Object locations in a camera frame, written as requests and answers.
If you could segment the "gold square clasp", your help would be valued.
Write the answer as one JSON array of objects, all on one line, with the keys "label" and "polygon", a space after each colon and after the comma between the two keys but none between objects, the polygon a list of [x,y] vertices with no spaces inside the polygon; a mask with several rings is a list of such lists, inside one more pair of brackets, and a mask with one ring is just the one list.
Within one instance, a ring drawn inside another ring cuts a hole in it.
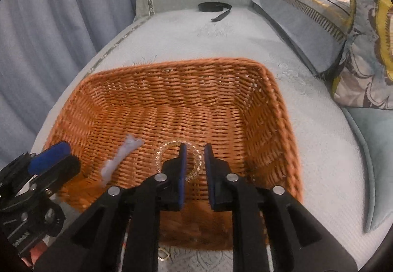
[{"label": "gold square clasp", "polygon": [[159,247],[158,248],[158,260],[160,262],[167,261],[167,260],[170,259],[170,257],[171,257],[171,254],[170,254],[170,252],[168,250],[166,250],[163,247]]}]

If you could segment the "orange wicker basket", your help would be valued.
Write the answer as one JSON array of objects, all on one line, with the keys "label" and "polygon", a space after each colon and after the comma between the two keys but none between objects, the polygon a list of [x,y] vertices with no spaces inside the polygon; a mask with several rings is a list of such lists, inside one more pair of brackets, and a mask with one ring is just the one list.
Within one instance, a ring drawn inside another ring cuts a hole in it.
[{"label": "orange wicker basket", "polygon": [[136,65],[93,74],[71,93],[47,139],[67,142],[81,163],[62,201],[83,212],[104,191],[100,170],[126,136],[142,139],[111,185],[130,188],[158,172],[155,154],[181,139],[214,155],[258,187],[303,198],[295,135],[274,76],[246,58]]}]

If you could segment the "light blue bedspread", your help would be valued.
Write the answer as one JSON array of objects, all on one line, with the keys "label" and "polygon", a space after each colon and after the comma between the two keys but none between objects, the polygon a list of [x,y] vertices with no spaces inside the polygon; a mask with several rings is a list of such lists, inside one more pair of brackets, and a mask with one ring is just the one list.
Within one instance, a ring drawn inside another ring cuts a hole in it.
[{"label": "light blue bedspread", "polygon": [[366,169],[358,140],[320,79],[300,61],[274,26],[252,8],[235,8],[218,23],[196,10],[165,12],[136,21],[78,73],[49,112],[32,150],[39,152],[73,89],[89,73],[164,61],[243,57],[274,75],[293,127],[305,207],[363,267],[383,242],[392,220],[364,231]]}]

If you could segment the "blue-grey curtain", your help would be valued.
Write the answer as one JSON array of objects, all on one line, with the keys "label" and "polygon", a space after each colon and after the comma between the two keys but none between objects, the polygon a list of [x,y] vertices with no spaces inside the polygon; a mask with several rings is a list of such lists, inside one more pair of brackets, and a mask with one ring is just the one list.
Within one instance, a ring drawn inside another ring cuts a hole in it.
[{"label": "blue-grey curtain", "polygon": [[75,76],[135,17],[136,0],[1,0],[1,165],[29,151]]}]

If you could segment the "teal plain pillow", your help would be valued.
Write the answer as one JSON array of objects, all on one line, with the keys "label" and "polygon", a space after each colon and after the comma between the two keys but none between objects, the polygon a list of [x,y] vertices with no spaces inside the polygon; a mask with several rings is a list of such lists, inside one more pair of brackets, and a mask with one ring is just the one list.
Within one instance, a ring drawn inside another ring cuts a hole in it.
[{"label": "teal plain pillow", "polygon": [[392,215],[392,111],[344,107],[342,112],[366,162],[368,210],[364,231],[371,232]]}]

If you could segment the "floral yellow blue pillow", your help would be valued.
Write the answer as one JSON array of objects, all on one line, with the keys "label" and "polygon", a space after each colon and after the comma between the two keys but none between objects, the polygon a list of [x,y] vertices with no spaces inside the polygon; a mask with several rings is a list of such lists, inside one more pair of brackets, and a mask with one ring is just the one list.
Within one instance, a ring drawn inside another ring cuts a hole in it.
[{"label": "floral yellow blue pillow", "polygon": [[332,95],[343,106],[392,109],[391,0],[350,0]]}]

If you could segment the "striped blue pillow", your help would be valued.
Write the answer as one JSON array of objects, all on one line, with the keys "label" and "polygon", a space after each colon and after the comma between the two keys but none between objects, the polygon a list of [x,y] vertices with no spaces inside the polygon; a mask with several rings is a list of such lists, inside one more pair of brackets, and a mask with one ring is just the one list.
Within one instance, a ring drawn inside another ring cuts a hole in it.
[{"label": "striped blue pillow", "polygon": [[349,0],[252,0],[316,76],[340,59],[349,30]]}]

